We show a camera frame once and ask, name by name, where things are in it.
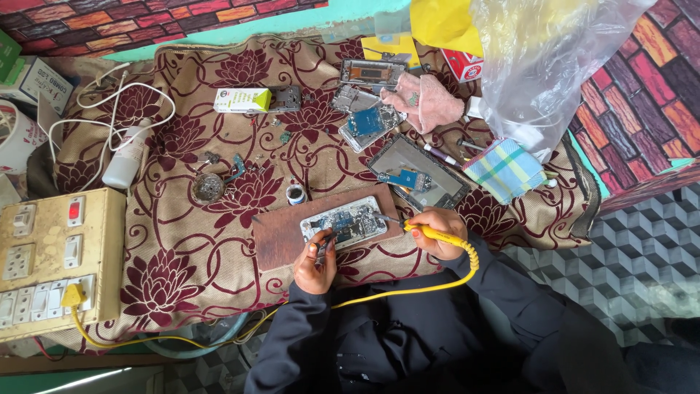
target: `yellow plug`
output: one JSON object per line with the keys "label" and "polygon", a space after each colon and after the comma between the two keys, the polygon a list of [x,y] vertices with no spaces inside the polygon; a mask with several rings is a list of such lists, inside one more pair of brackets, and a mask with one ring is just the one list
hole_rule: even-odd
{"label": "yellow plug", "polygon": [[61,306],[70,308],[78,306],[87,301],[88,298],[83,294],[83,286],[80,283],[71,283],[66,287],[66,292],[63,294]]}

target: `yellow soldering iron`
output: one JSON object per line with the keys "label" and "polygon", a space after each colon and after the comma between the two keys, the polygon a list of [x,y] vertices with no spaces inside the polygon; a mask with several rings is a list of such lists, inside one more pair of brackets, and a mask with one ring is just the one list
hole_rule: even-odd
{"label": "yellow soldering iron", "polygon": [[467,246],[469,243],[466,240],[463,240],[462,238],[459,238],[458,236],[453,236],[452,234],[445,233],[444,231],[440,230],[435,230],[433,227],[430,226],[425,226],[423,224],[408,224],[408,220],[405,222],[400,221],[399,219],[394,219],[392,217],[382,215],[378,212],[373,212],[372,216],[376,217],[377,219],[382,219],[386,220],[388,222],[396,222],[401,225],[403,225],[403,229],[406,231],[411,231],[412,229],[421,229],[423,231],[423,234],[431,239],[436,239],[436,240],[441,240],[442,242],[449,243],[450,245],[455,245],[457,247],[461,247],[463,249],[467,249]]}

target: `transparent plastic bag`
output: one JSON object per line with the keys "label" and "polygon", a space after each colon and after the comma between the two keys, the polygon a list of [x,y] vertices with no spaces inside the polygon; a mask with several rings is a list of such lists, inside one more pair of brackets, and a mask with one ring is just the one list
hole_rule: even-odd
{"label": "transparent plastic bag", "polygon": [[552,157],[581,100],[656,0],[472,0],[484,47],[479,110],[491,131],[541,163]]}

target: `green box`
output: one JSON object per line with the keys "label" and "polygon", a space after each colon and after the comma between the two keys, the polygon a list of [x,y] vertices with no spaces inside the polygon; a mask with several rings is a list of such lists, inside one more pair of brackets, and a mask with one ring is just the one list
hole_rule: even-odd
{"label": "green box", "polygon": [[0,81],[5,81],[20,56],[22,47],[0,30]]}

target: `pink cloth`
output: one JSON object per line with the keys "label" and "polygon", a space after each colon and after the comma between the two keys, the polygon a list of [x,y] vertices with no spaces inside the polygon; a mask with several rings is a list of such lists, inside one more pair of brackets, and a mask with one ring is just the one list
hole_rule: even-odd
{"label": "pink cloth", "polygon": [[453,97],[434,75],[403,73],[396,92],[382,88],[381,101],[408,114],[408,123],[420,134],[428,134],[439,125],[449,125],[464,115],[464,102]]}

